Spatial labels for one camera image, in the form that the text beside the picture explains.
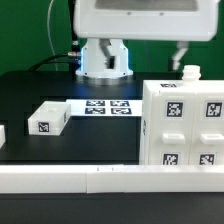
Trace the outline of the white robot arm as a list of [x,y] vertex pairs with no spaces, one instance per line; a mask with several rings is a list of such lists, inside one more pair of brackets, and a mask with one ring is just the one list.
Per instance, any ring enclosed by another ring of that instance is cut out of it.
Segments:
[[173,69],[191,42],[217,33],[220,0],[76,0],[73,27],[87,40],[77,74],[90,79],[118,79],[133,72],[125,40],[175,41]]

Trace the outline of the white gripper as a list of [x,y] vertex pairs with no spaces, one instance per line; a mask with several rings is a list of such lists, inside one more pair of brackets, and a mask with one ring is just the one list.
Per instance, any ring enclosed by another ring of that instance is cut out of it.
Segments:
[[[178,41],[168,61],[177,71],[188,41],[217,33],[220,0],[77,0],[74,29],[81,38]],[[109,39],[99,41],[106,68],[115,67]]]

